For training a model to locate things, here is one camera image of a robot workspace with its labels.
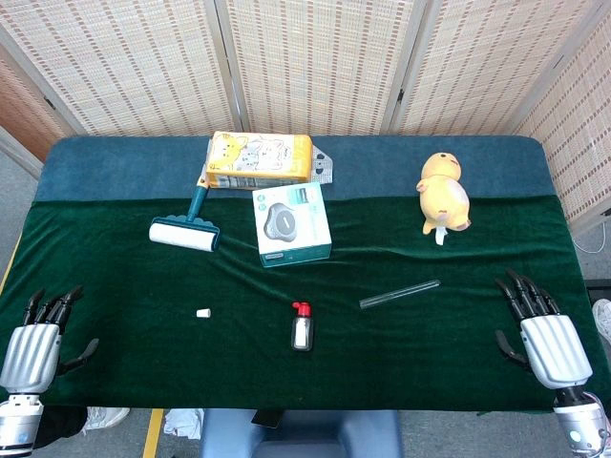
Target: small bottle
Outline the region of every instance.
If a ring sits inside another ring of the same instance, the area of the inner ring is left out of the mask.
[[[314,321],[312,320],[312,308],[308,302],[294,302],[293,307],[297,309],[297,317],[293,320],[293,332],[291,342],[294,350],[309,351],[312,349],[314,337]]]

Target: silver robot hand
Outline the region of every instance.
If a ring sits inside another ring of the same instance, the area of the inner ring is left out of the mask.
[[[554,411],[574,456],[594,458],[605,449],[609,428],[602,403],[584,386],[592,367],[571,319],[554,299],[528,278],[512,270],[515,291],[496,280],[508,300],[528,358],[516,353],[502,331],[496,342],[509,359],[531,370],[545,387],[556,391]]]
[[[59,362],[62,335],[82,288],[77,286],[39,308],[43,295],[38,291],[30,298],[23,324],[12,332],[0,374],[0,385],[9,393],[0,404],[0,456],[30,456],[44,408],[39,395],[55,376],[81,367],[97,349],[98,339],[93,339],[78,358]]]

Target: chair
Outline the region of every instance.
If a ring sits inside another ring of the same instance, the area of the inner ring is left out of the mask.
[[[201,458],[403,458],[396,410],[287,410],[276,429],[256,410],[208,408]]]

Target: gray floor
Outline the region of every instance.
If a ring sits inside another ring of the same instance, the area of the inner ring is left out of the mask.
[[[0,273],[3,273],[30,207],[36,182],[9,158],[0,154],[0,183]],[[579,237],[578,243],[593,250],[600,246],[600,237],[598,227]],[[578,251],[586,279],[611,278],[610,244],[611,240],[598,255],[586,255]],[[611,353],[611,349],[605,347],[607,354]],[[493,412],[479,416],[475,412],[405,411],[401,415],[406,457],[570,456],[556,419],[551,414]],[[118,427],[91,431],[87,436],[78,434],[69,439],[61,439],[37,450],[33,456],[141,456],[149,417],[150,410],[134,409]],[[161,434],[157,457],[195,458],[198,449],[197,441]]]

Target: box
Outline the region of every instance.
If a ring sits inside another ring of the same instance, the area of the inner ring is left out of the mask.
[[[331,234],[319,183],[253,191],[252,199],[263,267],[328,258]]]
[[[202,178],[213,188],[258,189],[310,181],[307,135],[215,132]]]

